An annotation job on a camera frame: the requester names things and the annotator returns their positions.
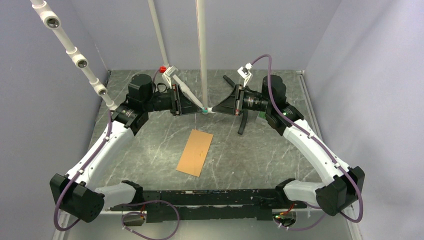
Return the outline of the green white glue stick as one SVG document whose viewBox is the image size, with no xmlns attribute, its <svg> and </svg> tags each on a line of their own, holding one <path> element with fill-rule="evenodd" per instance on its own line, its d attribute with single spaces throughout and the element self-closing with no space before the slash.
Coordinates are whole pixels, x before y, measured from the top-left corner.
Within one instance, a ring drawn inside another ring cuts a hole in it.
<svg viewBox="0 0 424 240">
<path fill-rule="evenodd" d="M 207 114 L 214 114 L 215 112 L 213 111 L 212 107 L 203 107 L 202 108 L 202 114 L 207 115 Z"/>
</svg>

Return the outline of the brown paper envelope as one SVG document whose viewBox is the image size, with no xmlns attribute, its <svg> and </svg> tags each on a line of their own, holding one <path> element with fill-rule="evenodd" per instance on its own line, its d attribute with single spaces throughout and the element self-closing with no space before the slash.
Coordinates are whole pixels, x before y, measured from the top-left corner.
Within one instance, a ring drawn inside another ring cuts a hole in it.
<svg viewBox="0 0 424 240">
<path fill-rule="evenodd" d="M 188 137 L 176 170 L 199 177 L 212 143 L 213 134 L 193 129 Z"/>
</svg>

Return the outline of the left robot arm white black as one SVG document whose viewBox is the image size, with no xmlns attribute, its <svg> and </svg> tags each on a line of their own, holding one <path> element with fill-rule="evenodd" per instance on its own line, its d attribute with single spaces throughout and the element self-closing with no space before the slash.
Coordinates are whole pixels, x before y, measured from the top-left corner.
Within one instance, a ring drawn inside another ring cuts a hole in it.
<svg viewBox="0 0 424 240">
<path fill-rule="evenodd" d="M 55 202 L 53 222 L 58 230 L 68 230 L 59 223 L 61 211 L 78 221 L 90 223 L 104 209 L 126 205 L 137 210 L 143 205 L 140 185 L 123 180 L 113 186 L 100 187 L 99 181 L 107 165 L 148 121 L 149 113 L 160 111 L 183 116 L 201 113 L 203 109 L 187 98 L 177 84 L 159 91 L 158 84 L 149 75 L 134 75 L 128 84 L 125 101 L 109 112 L 103 134 L 65 175 L 57 173 L 50 180 Z"/>
</svg>

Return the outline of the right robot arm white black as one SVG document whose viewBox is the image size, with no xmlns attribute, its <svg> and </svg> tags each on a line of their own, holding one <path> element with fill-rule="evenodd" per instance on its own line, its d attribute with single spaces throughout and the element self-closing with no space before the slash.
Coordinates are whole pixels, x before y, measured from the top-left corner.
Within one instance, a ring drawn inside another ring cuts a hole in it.
<svg viewBox="0 0 424 240">
<path fill-rule="evenodd" d="M 276 203 L 287 208 L 293 202 L 304 202 L 335 216 L 358 201 L 365 173 L 337 158 L 313 132 L 304 116 L 286 97 L 286 85 L 272 74 L 262 80 L 261 91 L 250 91 L 235 84 L 231 94 L 212 108 L 215 113 L 238 116 L 242 112 L 265 114 L 267 124 L 292 143 L 318 173 L 320 182 L 289 178 L 278 186 Z"/>
</svg>

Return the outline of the black foam tube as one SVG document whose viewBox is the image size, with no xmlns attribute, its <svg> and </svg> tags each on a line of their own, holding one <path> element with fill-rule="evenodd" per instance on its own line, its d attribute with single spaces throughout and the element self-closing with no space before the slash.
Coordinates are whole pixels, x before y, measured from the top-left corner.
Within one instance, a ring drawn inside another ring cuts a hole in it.
<svg viewBox="0 0 424 240">
<path fill-rule="evenodd" d="M 227 75 L 223 75 L 222 78 L 232 87 L 234 88 L 234 86 L 236 85 Z M 239 135 L 243 135 L 247 122 L 248 122 L 248 111 L 247 110 L 242 110 L 240 112 L 241 114 L 241 122 L 240 122 L 240 126 L 239 129 L 237 131 L 237 133 Z"/>
</svg>

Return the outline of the green white small box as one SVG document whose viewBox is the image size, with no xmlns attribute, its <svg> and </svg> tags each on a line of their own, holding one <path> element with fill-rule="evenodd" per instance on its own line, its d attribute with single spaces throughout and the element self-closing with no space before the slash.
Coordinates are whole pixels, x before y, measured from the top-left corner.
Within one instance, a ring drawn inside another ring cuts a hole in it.
<svg viewBox="0 0 424 240">
<path fill-rule="evenodd" d="M 260 124 L 260 125 L 266 125 L 267 124 L 267 120 L 266 120 L 266 117 L 265 117 L 265 113 L 264 112 L 262 112 L 262 111 L 260 111 L 259 113 L 258 113 L 258 115 L 257 115 L 257 117 L 256 117 L 256 119 L 255 119 L 255 122 L 257 123 L 257 124 Z"/>
</svg>

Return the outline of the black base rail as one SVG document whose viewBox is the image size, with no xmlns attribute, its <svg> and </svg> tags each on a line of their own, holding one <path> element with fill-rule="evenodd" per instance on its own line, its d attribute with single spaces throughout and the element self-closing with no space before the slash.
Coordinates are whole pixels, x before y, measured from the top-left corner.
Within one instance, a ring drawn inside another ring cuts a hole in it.
<svg viewBox="0 0 424 240">
<path fill-rule="evenodd" d="M 280 212 L 294 213 L 306 204 L 290 201 L 274 188 L 210 190 L 145 190 L 135 206 L 111 211 L 145 210 L 148 223 L 180 220 L 256 219 L 270 221 Z"/>
</svg>

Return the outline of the white PVC pipe frame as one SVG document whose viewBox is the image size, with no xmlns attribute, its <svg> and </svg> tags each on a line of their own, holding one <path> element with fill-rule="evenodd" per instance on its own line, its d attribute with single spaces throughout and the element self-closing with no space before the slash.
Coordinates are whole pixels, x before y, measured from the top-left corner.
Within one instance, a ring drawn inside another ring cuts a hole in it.
<svg viewBox="0 0 424 240">
<path fill-rule="evenodd" d="M 101 7 L 102 13 L 110 13 L 111 19 L 107 20 L 96 13 L 93 17 L 88 16 L 88 11 L 81 1 L 71 1 L 71 9 L 77 12 L 77 16 L 83 20 L 93 20 L 94 23 L 84 23 L 88 28 L 89 37 L 92 38 L 96 51 L 102 64 L 109 70 L 152 70 L 162 66 L 160 46 L 158 44 L 155 24 L 151 17 L 149 3 L 142 1 L 141 7 L 146 7 L 143 12 L 146 17 L 136 17 L 136 10 L 124 11 L 124 7 L 130 6 L 125 1 L 113 1 L 114 7 Z M 88 79 L 94 92 L 104 101 L 109 110 L 116 110 L 119 103 L 114 100 L 106 89 L 105 83 L 98 73 L 94 71 L 94 60 L 84 55 L 77 47 L 64 28 L 64 21 L 49 6 L 46 0 L 33 0 L 31 7 L 39 16 L 43 25 L 53 32 L 60 44 L 64 47 L 63 52 L 71 59 L 73 65 L 82 71 Z M 98 24 L 101 33 L 96 29 Z"/>
</svg>

